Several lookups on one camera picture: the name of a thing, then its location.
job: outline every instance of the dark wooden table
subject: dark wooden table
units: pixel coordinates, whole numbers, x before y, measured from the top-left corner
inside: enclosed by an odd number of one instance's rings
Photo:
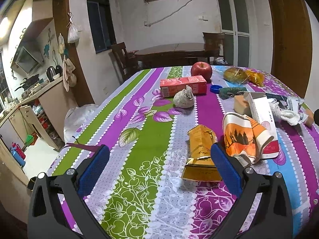
[[[219,56],[219,51],[206,50],[204,43],[176,43],[142,49],[135,56],[147,68],[191,66],[198,58]]]

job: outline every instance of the crumpled gold box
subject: crumpled gold box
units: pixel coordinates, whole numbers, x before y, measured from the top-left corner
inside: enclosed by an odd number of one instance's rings
[[[190,157],[181,178],[192,181],[219,182],[222,180],[211,159],[211,146],[217,142],[216,134],[204,125],[197,125],[189,135]]]

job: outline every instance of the red box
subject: red box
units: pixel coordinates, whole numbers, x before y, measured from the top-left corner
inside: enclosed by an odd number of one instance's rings
[[[160,89],[162,96],[173,97],[176,93],[186,88],[186,85],[190,86],[193,90],[193,94],[206,94],[206,80],[201,75],[187,76],[180,78],[162,79],[160,81]]]

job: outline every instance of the kitchen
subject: kitchen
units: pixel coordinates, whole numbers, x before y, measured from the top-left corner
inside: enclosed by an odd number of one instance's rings
[[[0,26],[0,158],[26,184],[58,157],[77,103],[63,85],[52,0],[17,0],[10,10],[11,31],[2,36]]]

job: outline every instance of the blue bottle cap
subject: blue bottle cap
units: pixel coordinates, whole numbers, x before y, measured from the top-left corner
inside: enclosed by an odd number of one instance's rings
[[[219,89],[221,89],[222,87],[220,85],[211,85],[210,87],[210,91],[216,94],[219,94]]]

